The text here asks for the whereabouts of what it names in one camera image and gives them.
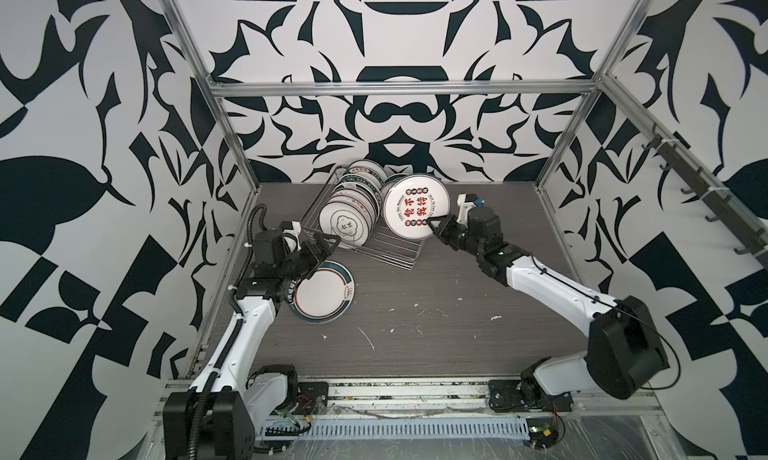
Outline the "white plate red green band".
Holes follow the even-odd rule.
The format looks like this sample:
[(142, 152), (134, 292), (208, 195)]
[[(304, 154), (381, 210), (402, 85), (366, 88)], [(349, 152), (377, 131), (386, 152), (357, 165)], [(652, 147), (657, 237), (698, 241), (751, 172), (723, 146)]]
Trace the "white plate red green band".
[(350, 270), (339, 262), (325, 261), (310, 278), (301, 281), (297, 304), (312, 318), (310, 323), (328, 323), (351, 307), (354, 294), (355, 281)]

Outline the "wire dish rack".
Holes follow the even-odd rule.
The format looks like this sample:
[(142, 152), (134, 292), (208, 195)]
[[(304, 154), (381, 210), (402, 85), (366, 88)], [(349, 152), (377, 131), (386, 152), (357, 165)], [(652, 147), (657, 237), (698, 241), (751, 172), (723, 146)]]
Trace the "wire dish rack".
[(376, 196), (362, 181), (345, 180), (345, 174), (344, 165), (331, 170), (301, 218), (304, 231), (338, 235), (342, 249), (413, 269), (424, 242), (396, 235), (386, 224)]

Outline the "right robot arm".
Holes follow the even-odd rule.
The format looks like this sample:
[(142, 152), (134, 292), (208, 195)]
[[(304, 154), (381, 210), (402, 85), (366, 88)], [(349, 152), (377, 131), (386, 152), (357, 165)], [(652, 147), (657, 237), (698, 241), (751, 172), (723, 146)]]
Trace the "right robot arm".
[(626, 400), (679, 359), (642, 300), (600, 293), (546, 266), (505, 240), (491, 208), (466, 202), (459, 214), (426, 223), (443, 244), (472, 255), (486, 276), (539, 301), (585, 336), (584, 352), (543, 359), (522, 374), (523, 402), (584, 390)]

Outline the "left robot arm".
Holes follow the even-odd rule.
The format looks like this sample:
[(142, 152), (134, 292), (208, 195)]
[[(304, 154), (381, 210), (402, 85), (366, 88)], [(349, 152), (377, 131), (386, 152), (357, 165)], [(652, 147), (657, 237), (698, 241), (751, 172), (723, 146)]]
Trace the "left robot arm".
[(281, 303), (340, 244), (333, 234), (299, 236), (296, 222), (248, 236), (242, 270), (225, 293), (233, 309), (227, 329), (192, 384), (163, 406), (166, 458), (251, 459), (282, 450), (259, 434), (273, 412), (295, 406), (298, 375), (289, 364), (251, 367)]

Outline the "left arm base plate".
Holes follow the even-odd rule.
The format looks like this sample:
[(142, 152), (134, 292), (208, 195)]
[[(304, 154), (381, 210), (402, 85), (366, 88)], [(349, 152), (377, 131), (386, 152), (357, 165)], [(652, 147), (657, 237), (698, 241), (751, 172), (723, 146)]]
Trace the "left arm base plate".
[(299, 382), (289, 391), (288, 401), (273, 411), (273, 414), (291, 414), (309, 416), (321, 412), (327, 407), (329, 383), (325, 381)]

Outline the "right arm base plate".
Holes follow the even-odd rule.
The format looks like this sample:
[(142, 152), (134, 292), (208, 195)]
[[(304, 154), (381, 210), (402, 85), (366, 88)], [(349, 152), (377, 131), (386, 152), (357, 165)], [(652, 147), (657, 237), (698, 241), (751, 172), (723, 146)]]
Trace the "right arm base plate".
[(488, 389), (489, 408), (497, 413), (572, 411), (569, 393), (551, 396), (532, 379), (493, 379), (488, 382)]

